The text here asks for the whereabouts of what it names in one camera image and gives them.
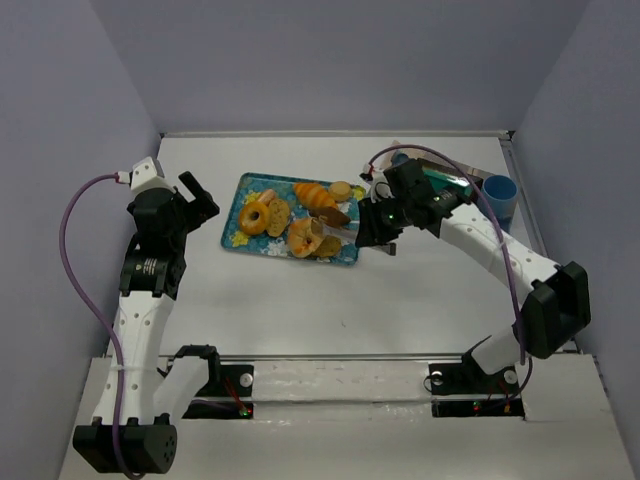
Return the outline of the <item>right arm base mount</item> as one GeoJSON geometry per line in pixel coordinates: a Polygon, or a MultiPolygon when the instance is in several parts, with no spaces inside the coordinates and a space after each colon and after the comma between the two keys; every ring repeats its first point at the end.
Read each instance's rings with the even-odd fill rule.
{"type": "Polygon", "coordinates": [[[423,386],[435,418],[525,417],[523,384],[513,364],[486,374],[465,354],[457,362],[430,363],[423,386]]]}

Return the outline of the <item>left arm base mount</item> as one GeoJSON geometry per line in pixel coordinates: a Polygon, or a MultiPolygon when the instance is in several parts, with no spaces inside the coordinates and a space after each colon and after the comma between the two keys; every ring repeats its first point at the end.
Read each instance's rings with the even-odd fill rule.
{"type": "Polygon", "coordinates": [[[186,345],[167,360],[166,377],[179,360],[197,359],[206,365],[206,381],[190,401],[183,419],[250,420],[254,417],[252,401],[254,365],[227,363],[220,359],[217,348],[210,345],[186,345]]]}

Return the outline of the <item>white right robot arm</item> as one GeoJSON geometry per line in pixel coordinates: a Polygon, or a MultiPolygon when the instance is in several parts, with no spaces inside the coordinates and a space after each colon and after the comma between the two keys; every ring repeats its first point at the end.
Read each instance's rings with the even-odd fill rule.
{"type": "Polygon", "coordinates": [[[408,159],[367,174],[370,195],[360,219],[364,240],[386,243],[408,226],[458,248],[510,292],[515,321],[468,350],[463,360],[486,375],[526,358],[547,359],[591,321],[586,270],[535,253],[482,213],[456,188],[436,190],[420,163],[408,159]]]}

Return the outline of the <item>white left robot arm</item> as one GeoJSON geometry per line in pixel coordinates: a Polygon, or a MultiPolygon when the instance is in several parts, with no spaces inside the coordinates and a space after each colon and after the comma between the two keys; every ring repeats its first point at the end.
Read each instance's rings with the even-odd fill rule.
{"type": "Polygon", "coordinates": [[[179,176],[186,199],[163,174],[137,166],[113,175],[134,195],[127,210],[136,230],[126,249],[113,319],[97,317],[113,348],[91,420],[75,428],[72,445],[97,472],[128,479],[167,473],[177,453],[176,423],[200,390],[233,396],[211,345],[186,345],[172,365],[158,367],[160,344],[186,271],[187,237],[220,212],[190,172],[179,176]]]}

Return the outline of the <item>metal serving tongs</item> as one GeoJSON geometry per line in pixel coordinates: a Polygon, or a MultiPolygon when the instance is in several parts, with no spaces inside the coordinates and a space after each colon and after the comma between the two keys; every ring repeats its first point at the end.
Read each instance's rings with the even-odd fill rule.
{"type": "Polygon", "coordinates": [[[355,245],[357,248],[369,248],[377,251],[381,251],[389,256],[397,255],[397,246],[395,242],[387,242],[382,244],[368,244],[365,241],[360,241],[361,235],[358,230],[348,228],[338,228],[329,226],[323,220],[312,217],[311,229],[314,234],[318,234],[322,237],[334,236],[340,239],[343,243],[349,243],[355,245]]]}

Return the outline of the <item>orange twisted ring bread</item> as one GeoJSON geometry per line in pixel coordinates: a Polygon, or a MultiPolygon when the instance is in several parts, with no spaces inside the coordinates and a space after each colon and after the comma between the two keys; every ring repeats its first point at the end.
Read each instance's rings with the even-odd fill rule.
{"type": "Polygon", "coordinates": [[[293,221],[288,228],[287,246],[296,258],[307,258],[314,254],[324,241],[323,224],[315,217],[293,221]]]}

